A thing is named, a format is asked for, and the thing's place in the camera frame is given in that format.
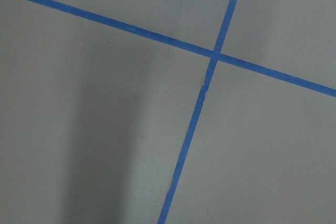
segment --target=blue tape strip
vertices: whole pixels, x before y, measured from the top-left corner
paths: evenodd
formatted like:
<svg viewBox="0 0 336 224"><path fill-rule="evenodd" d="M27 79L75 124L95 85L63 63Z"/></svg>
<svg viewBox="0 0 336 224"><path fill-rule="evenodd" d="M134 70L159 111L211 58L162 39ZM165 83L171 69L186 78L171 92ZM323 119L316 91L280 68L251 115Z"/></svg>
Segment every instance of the blue tape strip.
<svg viewBox="0 0 336 224"><path fill-rule="evenodd" d="M193 45L193 44L190 44L190 43L178 40L178 39L174 39L168 36L157 34L157 33L145 30L140 27L132 26L132 25L117 21L115 19L111 19L111 18L107 18L104 16L100 16L95 13L87 12L85 10L78 9L78 8L75 8L69 5L65 5L57 1L53 1L53 0L28 0L28 1L41 4L41 5L45 5L53 9L60 10L62 12L73 14L75 16L79 16L79 17L82 17L82 18L85 18L85 19L88 19L94 22L98 22L98 23L101 23L107 26L111 26L111 27L114 27L120 30L124 30L129 33L137 34L142 37L152 39L155 41L159 41L167 45L181 48L186 51L194 52L196 54L203 55L209 58L213 54L213 52L209 49L202 48L202 47L199 47L199 46L196 46L196 45ZM254 64L254 63L250 63L248 61L243 61L243 60L240 60L240 59L228 56L228 55L224 55L224 54L221 54L218 60L234 65L234 66L237 66L237 67L240 67L240 68L251 70L253 72L261 73L266 76L270 76L270 77L273 77L273 78L276 78L282 81L286 81L286 82L289 82L289 83L292 83L292 84L295 84L301 87L305 87L305 88L311 89L316 92L320 92L323 94L330 95L332 97L336 97L335 89L328 88L326 86L323 86L323 85L320 85L320 84L317 84L311 81L307 81L307 80L304 80L304 79L301 79L295 76L291 76L289 74L285 74L285 73L282 73L276 70L272 70L272 69Z"/></svg>
<svg viewBox="0 0 336 224"><path fill-rule="evenodd" d="M212 76L214 75L214 71L217 65L217 61L218 61L218 57L220 55L220 50L222 49L223 43L225 41L225 37L232 19L232 15L233 12L235 10L236 4L237 4L238 0L230 0L227 6L227 10L225 12L224 15L224 19L223 19L223 23L222 26L219 30L219 34L217 37L217 41L216 41L216 45L214 48L214 51L211 55L211 59L210 62L208 64L207 70L206 70L206 74L205 74L205 80L204 80L204 84L201 87L201 90L199 91L200 93L198 94L198 98L196 101L196 105L195 105L195 109L193 112L193 115L191 117L190 123L189 123L189 127L188 127L188 131L187 134L185 136L181 151L180 151L180 155L177 159L177 164L174 170L174 174L173 174L173 179L170 185L170 188L166 194L166 198L164 200L163 203L163 207L161 209L161 213L159 216L159 220L157 224L164 224L166 222L168 213L169 213L169 209L170 206L172 204L173 198L174 198L174 194L177 188L177 185L179 183L180 180L180 176L183 170L183 166L191 145L191 141L193 139L194 133L195 133L195 129L198 123L198 119L200 118L200 114L202 111L202 107L204 104L204 100L205 100L205 96L206 96L206 92L209 89L211 80L212 80Z"/></svg>

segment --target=gray floor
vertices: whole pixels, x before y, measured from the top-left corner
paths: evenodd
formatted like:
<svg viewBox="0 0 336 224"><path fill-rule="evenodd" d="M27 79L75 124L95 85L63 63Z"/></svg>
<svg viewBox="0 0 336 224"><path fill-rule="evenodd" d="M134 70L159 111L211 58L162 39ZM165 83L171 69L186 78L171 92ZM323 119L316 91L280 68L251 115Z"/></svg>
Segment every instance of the gray floor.
<svg viewBox="0 0 336 224"><path fill-rule="evenodd" d="M56 0L213 49L228 0ZM0 222L156 223L209 59L0 0ZM238 0L223 53L336 88L336 0ZM166 223L334 223L336 99L219 62Z"/></svg>

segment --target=blue tape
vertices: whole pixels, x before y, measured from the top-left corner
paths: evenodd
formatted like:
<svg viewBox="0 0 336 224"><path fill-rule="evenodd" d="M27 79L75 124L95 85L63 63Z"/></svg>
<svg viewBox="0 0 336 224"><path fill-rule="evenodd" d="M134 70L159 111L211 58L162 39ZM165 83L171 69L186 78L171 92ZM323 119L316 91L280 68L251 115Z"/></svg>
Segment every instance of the blue tape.
<svg viewBox="0 0 336 224"><path fill-rule="evenodd" d="M212 77L214 75L215 72L215 68L217 65L217 61L218 61L218 57L220 55L220 50L222 49L223 43L225 41L225 37L233 16L233 12L235 10L236 4L237 4L238 0L229 0L225 15L224 15L224 19L222 22L222 25L220 27L219 30L219 34L217 37L217 41L215 44L215 48L214 51L211 55L211 59L210 62L208 64L207 70L206 70L206 74L205 74L205 80L204 80L204 84L201 87L201 90L199 91L200 93L198 94L198 98L196 101L196 105L195 105L195 109L193 112L193 115L191 117L190 123L189 123L189 127L188 127L188 131L187 134L185 136L181 151L180 151L180 155L177 159L177 164L174 170L174 174L173 174L173 179L170 185L170 188L166 194L166 198L164 200L163 203L163 207L161 209L161 213L159 216L159 220L157 224L164 224L166 222L168 213L169 213L169 209L170 206L172 204L173 198L174 198L174 194L177 188L177 185L179 183L180 180L180 176L183 170L183 166L191 145L191 141L193 139L194 133L195 133L195 129L198 123L198 119L200 118L200 114L202 111L202 107L204 104L204 100L206 97L206 93L209 89Z"/></svg>
<svg viewBox="0 0 336 224"><path fill-rule="evenodd" d="M28 0L28 1L41 4L44 6L48 6L50 8L57 9L57 10L60 10L62 12L66 12L69 14L73 14L75 16L79 16L79 17L82 17L82 18L85 18L85 19L88 19L94 22L98 22L98 23L101 23L107 26L111 26L111 27L114 27L120 30L124 30L129 33L137 34L139 36L152 39L155 41L159 41L167 45L181 48L186 51L194 52L196 54L203 55L209 58L213 54L213 52L209 49L202 48L202 47L199 47L199 46L196 46L196 45L193 45L193 44L190 44L190 43L178 40L178 39L174 39L168 36L157 34L157 33L148 31L140 27L132 26L127 23L117 21L115 19L107 18L107 17L101 16L95 13L88 12L86 10L75 8L69 5L65 5L57 1L53 1L53 0ZM257 64L253 64L248 61L243 61L243 60L240 60L240 59L228 56L228 55L224 55L224 54L221 54L218 60L234 65L234 66L237 66L237 67L240 67L240 68L251 70L253 72L261 73L266 76L270 76L270 77L273 77L273 78L276 78L276 79L279 79L285 82L289 82L289 83L292 83L292 84L295 84L301 87L305 87L305 88L311 89L316 92L320 92L323 94L330 95L332 97L336 97L335 89L328 88L326 86L323 86L323 85L320 85L320 84L317 84L311 81L307 81L307 80L304 80L304 79L301 79L295 76L291 76L289 74L285 74L285 73L282 73L276 70L272 70L272 69L269 69L269 68L266 68L266 67L263 67Z"/></svg>

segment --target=floor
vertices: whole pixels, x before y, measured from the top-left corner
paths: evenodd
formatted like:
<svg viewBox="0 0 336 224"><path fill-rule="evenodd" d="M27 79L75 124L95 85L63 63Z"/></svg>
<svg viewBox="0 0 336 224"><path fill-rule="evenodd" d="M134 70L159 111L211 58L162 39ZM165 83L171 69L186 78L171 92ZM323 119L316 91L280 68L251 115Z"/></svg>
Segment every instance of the floor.
<svg viewBox="0 0 336 224"><path fill-rule="evenodd" d="M334 223L336 0L0 3L1 223Z"/></svg>

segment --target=concrete floor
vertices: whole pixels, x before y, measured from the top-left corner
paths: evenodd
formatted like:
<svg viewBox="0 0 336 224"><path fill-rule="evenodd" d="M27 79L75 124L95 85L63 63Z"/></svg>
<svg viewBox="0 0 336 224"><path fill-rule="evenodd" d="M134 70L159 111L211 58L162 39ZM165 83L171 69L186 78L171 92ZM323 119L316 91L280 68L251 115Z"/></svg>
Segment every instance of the concrete floor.
<svg viewBox="0 0 336 224"><path fill-rule="evenodd" d="M212 50L229 0L56 0ZM0 0L0 222L157 223L209 58ZM222 52L336 88L336 0L238 0ZM334 223L336 98L219 62L166 223Z"/></svg>

